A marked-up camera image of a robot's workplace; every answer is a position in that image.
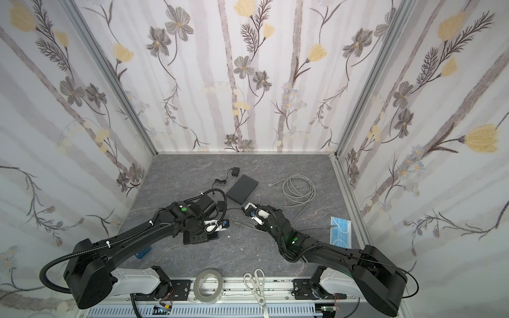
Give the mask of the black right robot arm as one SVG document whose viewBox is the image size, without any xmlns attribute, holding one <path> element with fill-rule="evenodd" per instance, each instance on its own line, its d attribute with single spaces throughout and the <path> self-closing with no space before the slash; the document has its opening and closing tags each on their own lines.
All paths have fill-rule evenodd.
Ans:
<svg viewBox="0 0 509 318">
<path fill-rule="evenodd" d="M 396 317 L 405 298 L 404 290 L 411 273 L 397 267 L 379 249 L 346 249 L 321 242 L 295 230 L 282 209 L 248 203 L 243 212 L 257 222 L 258 230 L 276 242 L 280 255 L 291 263 L 301 259 L 325 266 L 351 277 L 362 296 L 376 310 Z"/>
</svg>

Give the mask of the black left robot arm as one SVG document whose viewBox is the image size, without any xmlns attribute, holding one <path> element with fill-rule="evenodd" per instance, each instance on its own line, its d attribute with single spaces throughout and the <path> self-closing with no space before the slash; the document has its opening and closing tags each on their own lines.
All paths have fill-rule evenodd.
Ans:
<svg viewBox="0 0 509 318">
<path fill-rule="evenodd" d="M 210 193 L 222 196 L 222 206 Z M 220 189 L 209 189 L 196 197 L 175 201 L 157 209 L 148 220 L 114 237 L 98 242 L 85 239 L 72 253 L 56 258 L 41 268 L 39 280 L 48 289 L 73 296 L 79 309 L 89 309 L 114 295 L 140 294 L 155 300 L 169 298 L 174 292 L 171 279 L 160 266 L 123 270 L 121 265 L 143 249 L 180 233 L 209 234 L 208 221 L 218 210 L 215 228 L 223 224 L 227 196 Z"/>
</svg>

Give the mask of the black power adapter with cable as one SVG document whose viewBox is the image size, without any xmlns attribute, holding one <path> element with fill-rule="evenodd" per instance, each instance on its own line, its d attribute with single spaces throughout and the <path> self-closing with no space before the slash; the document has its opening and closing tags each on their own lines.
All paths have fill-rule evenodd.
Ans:
<svg viewBox="0 0 509 318">
<path fill-rule="evenodd" d="M 222 212 L 224 206 L 224 200 L 219 200 L 216 202 L 207 194 L 190 204 L 193 212 L 202 217 L 212 217 L 217 215 L 218 213 Z"/>
</svg>

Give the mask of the black ribbed network switch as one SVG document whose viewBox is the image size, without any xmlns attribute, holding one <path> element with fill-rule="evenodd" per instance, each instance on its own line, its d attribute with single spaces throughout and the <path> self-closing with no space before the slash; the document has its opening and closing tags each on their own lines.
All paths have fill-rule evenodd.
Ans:
<svg viewBox="0 0 509 318">
<path fill-rule="evenodd" d="M 219 238 L 219 232 L 218 231 L 215 231 L 213 233 L 203 232 L 200 237 L 201 237 L 202 241 L 204 241 L 204 242 L 213 241 L 213 240 L 216 240 Z"/>
</svg>

